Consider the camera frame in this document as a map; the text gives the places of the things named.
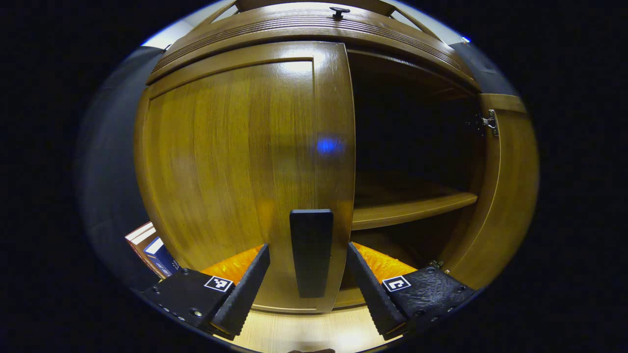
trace door hinge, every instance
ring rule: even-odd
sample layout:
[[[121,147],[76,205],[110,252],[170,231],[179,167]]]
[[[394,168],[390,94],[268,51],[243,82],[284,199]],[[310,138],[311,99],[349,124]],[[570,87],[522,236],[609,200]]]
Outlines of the door hinge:
[[[440,260],[440,261],[432,260],[430,261],[429,265],[434,266],[436,268],[441,268],[441,266],[443,266],[443,263],[444,263],[443,260]]]
[[[482,120],[482,125],[488,126],[490,130],[493,132],[493,136],[499,136],[499,130],[497,128],[497,115],[493,109],[489,109],[489,118],[486,119],[479,114],[480,119]]]

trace wooden floor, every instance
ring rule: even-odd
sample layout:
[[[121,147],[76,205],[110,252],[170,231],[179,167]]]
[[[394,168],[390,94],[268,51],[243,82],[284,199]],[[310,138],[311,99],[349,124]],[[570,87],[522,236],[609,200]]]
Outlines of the wooden floor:
[[[311,315],[251,310],[240,336],[233,341],[223,340],[264,353],[309,352],[327,348],[336,353],[354,353],[400,337],[384,340],[377,333],[368,308],[362,305]]]

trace wooden cabinet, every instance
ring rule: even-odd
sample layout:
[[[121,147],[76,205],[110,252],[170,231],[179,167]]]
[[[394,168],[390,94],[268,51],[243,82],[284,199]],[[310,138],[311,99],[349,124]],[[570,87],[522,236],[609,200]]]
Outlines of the wooden cabinet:
[[[328,5],[251,5],[202,23],[160,60],[135,144],[154,226],[197,270],[269,243],[260,310],[363,303],[345,271],[349,241],[415,268],[442,260],[469,287],[486,286],[534,210],[538,156],[523,104],[482,94],[433,36],[351,6],[333,19]],[[498,136],[475,125],[489,109]],[[324,297],[298,297],[293,209],[333,211]]]

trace book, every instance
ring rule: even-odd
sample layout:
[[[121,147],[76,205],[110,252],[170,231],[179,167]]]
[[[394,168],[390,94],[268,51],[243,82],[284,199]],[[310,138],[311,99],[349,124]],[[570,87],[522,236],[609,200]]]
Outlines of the book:
[[[158,234],[153,227],[152,222],[148,222],[145,225],[142,225],[140,228],[137,228],[135,231],[132,231],[127,235],[126,241],[131,246],[131,249],[139,256],[142,261],[148,266],[149,269],[153,270],[157,276],[161,279],[166,278],[166,275],[157,267],[151,259],[144,253],[144,249],[146,246],[151,244],[155,238],[158,237]]]
[[[166,276],[173,275],[181,268],[168,252],[160,237],[155,238],[155,240],[144,249],[144,253]]]

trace cabinet door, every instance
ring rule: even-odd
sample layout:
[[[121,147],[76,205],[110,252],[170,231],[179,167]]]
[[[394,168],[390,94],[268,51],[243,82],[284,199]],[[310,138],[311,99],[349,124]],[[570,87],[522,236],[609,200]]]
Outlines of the cabinet door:
[[[271,265],[254,308],[331,310],[345,266],[355,178],[343,44],[251,46],[162,78],[141,100],[135,158],[148,214],[182,266],[200,271],[269,243]],[[321,298],[298,295],[294,209],[333,212]]]

